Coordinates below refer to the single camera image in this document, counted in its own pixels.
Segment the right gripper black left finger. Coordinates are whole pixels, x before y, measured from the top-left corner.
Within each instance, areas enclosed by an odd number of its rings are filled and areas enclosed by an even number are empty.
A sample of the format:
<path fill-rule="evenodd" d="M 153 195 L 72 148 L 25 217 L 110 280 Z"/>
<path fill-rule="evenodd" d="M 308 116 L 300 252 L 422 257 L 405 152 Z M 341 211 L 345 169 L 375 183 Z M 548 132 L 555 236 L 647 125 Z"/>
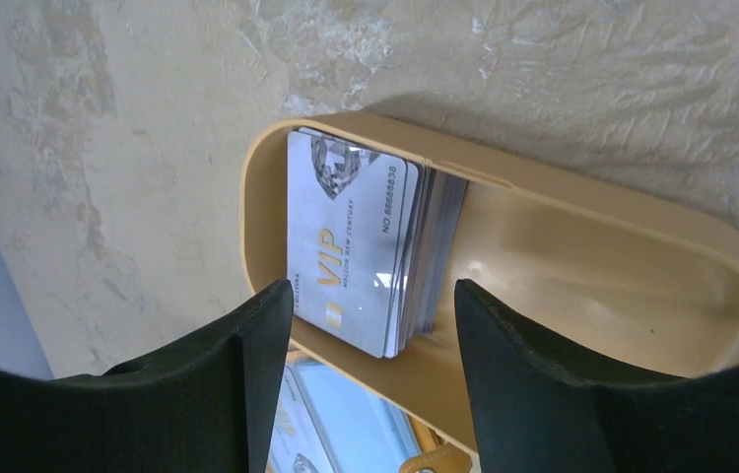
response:
<path fill-rule="evenodd" d="M 292 323 L 277 280 L 100 375 L 0 371 L 0 472 L 262 472 Z"/>

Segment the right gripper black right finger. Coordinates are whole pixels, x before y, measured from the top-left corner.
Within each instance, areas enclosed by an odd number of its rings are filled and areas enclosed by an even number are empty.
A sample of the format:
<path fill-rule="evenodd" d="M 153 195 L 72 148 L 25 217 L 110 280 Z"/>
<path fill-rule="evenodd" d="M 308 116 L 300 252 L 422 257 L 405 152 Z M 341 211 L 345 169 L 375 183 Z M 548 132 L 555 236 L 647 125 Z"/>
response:
<path fill-rule="evenodd" d="M 471 280 L 454 313 L 485 472 L 739 472 L 739 366 L 696 378 L 607 357 Z"/>

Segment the orange card holder wallet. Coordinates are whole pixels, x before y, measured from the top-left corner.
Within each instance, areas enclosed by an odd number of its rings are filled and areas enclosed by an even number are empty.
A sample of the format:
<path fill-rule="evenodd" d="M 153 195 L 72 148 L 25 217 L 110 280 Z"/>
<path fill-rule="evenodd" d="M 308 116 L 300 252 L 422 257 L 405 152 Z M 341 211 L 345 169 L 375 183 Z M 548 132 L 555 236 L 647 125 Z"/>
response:
<path fill-rule="evenodd" d="M 471 456 L 299 350 L 286 359 L 334 472 L 469 472 Z"/>

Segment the orange oval tray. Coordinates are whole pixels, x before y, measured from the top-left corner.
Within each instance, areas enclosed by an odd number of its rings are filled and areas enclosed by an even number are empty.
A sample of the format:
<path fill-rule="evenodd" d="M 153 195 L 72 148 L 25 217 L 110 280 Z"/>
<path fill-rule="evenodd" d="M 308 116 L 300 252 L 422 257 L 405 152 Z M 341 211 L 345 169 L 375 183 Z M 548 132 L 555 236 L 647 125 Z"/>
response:
<path fill-rule="evenodd" d="M 477 450 L 453 287 L 476 281 L 521 314 L 608 357 L 696 377 L 739 365 L 739 232 L 651 195 L 364 111 L 288 119 L 250 146 L 240 191 L 250 288 L 287 273 L 289 133 L 308 127 L 467 180 L 433 332 L 378 359 L 296 320 L 315 359 Z"/>

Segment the silver VIP card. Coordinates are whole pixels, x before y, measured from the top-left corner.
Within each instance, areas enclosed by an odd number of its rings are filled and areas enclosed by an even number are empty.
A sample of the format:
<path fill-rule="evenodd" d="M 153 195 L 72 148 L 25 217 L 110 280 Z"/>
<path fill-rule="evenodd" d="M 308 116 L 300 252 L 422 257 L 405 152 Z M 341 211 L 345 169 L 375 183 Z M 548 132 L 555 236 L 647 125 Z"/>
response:
<path fill-rule="evenodd" d="M 285 366 L 282 376 L 267 471 L 335 471 L 289 366 Z"/>

